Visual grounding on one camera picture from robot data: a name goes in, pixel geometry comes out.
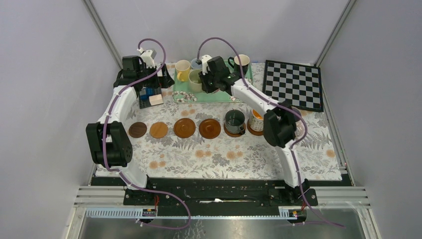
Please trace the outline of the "pale green mug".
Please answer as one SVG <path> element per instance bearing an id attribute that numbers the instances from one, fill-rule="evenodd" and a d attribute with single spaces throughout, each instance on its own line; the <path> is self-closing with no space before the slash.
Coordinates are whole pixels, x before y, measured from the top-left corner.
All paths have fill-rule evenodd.
<path id="1" fill-rule="evenodd" d="M 188 77 L 188 85 L 190 92 L 193 93 L 201 93 L 202 90 L 202 81 L 200 79 L 200 73 L 202 71 L 200 69 L 194 69 L 189 73 Z"/>

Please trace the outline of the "patterned mug orange inside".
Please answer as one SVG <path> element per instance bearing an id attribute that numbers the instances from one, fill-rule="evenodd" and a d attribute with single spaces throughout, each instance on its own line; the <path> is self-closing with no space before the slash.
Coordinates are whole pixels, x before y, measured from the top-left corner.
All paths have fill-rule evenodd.
<path id="1" fill-rule="evenodd" d="M 251 110 L 249 126 L 253 131 L 263 131 L 263 117 L 256 110 Z"/>

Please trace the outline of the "small dark wooden coaster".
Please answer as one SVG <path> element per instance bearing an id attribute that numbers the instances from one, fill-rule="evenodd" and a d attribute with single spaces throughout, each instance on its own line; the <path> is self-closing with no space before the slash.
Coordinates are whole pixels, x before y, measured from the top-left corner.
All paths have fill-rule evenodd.
<path id="1" fill-rule="evenodd" d="M 147 132 L 147 125 L 143 122 L 133 123 L 128 130 L 128 133 L 133 138 L 140 138 Z"/>

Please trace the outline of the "black white chessboard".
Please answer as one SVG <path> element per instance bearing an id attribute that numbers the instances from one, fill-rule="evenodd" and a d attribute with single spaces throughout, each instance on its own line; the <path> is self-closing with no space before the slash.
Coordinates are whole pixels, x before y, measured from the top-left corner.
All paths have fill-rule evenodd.
<path id="1" fill-rule="evenodd" d="M 262 92 L 299 110 L 323 112 L 319 67 L 266 60 Z"/>

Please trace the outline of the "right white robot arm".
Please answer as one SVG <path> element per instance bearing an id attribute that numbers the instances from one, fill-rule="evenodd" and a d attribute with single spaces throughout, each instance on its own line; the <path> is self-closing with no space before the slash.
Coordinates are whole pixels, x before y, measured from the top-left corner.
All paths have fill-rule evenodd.
<path id="1" fill-rule="evenodd" d="M 226 92 L 245 102 L 263 117 L 264 138 L 275 148 L 282 165 L 287 202 L 292 205 L 306 202 L 309 183 L 301 176 L 294 149 L 294 145 L 298 143 L 295 139 L 296 119 L 301 120 L 302 117 L 290 105 L 280 103 L 257 90 L 245 79 L 242 72 L 230 71 L 220 56 L 204 55 L 196 62 L 202 67 L 199 76 L 203 91 Z"/>

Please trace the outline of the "brown wooden coaster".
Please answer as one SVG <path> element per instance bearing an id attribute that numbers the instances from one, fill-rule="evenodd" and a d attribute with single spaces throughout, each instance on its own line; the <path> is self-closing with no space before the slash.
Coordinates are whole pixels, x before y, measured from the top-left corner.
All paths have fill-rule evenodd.
<path id="1" fill-rule="evenodd" d="M 243 124 L 242 124 L 242 126 L 240 127 L 241 132 L 240 132 L 240 133 L 237 133 L 237 134 L 233 134 L 233 133 L 231 133 L 231 132 L 229 132 L 229 131 L 227 130 L 226 125 L 225 125 L 225 124 L 223 125 L 224 132 L 225 132 L 228 136 L 230 136 L 230 137 L 240 137 L 240 136 L 244 135 L 244 134 L 245 134 L 245 128 L 246 128 L 246 124 L 245 124 L 245 123 L 243 123 Z"/>
<path id="2" fill-rule="evenodd" d="M 220 135 L 220 123 L 214 119 L 205 119 L 199 125 L 199 132 L 205 139 L 214 139 Z"/>
<path id="3" fill-rule="evenodd" d="M 264 134 L 264 131 L 255 131 L 255 130 L 253 130 L 253 129 L 251 128 L 251 126 L 250 126 L 250 121 L 249 121 L 249 120 L 248 120 L 248 122 L 247 122 L 246 126 L 247 126 L 248 131 L 249 131 L 251 134 L 255 135 L 255 136 L 262 136 L 262 135 Z"/>
<path id="4" fill-rule="evenodd" d="M 179 138 L 191 137 L 196 131 L 196 125 L 189 118 L 182 118 L 175 122 L 173 127 L 174 133 Z"/>

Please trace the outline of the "small light wooden coaster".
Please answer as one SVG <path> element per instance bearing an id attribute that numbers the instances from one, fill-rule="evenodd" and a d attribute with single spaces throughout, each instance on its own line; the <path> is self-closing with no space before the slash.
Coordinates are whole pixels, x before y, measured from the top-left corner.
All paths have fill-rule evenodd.
<path id="1" fill-rule="evenodd" d="M 150 135 L 153 138 L 163 138 L 168 133 L 168 126 L 164 122 L 156 122 L 150 127 Z"/>

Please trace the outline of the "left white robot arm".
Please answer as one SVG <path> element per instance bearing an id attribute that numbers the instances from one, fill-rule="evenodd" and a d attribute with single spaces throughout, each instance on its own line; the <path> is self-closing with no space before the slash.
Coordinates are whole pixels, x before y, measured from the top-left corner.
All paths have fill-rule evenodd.
<path id="1" fill-rule="evenodd" d="M 132 143 L 122 122 L 147 89 L 158 93 L 175 82 L 165 63 L 149 67 L 147 60 L 140 56 L 125 56 L 122 63 L 123 69 L 117 74 L 106 111 L 96 123 L 86 126 L 86 134 L 93 162 L 118 174 L 128 190 L 136 191 L 135 198 L 147 205 L 158 191 L 152 189 L 148 175 L 132 160 Z"/>

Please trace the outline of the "dark green mug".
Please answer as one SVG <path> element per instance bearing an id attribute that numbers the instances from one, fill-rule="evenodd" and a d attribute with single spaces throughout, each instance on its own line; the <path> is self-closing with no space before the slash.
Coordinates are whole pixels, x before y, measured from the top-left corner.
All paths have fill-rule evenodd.
<path id="1" fill-rule="evenodd" d="M 229 110 L 224 117 L 225 129 L 231 134 L 245 134 L 245 116 L 239 110 Z"/>

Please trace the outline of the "pink mug purple inside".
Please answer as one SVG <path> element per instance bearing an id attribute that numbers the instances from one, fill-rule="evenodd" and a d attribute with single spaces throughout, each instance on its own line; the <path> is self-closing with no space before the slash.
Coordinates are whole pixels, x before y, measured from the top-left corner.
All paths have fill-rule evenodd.
<path id="1" fill-rule="evenodd" d="M 302 116 L 300 110 L 297 109 L 296 107 L 292 107 L 292 110 L 295 111 L 296 114 L 298 114 L 299 116 Z M 302 123 L 299 117 L 294 115 L 294 119 L 296 122 L 295 136 L 296 136 L 296 139 L 299 139 L 305 134 L 305 128 L 304 128 L 304 124 Z"/>

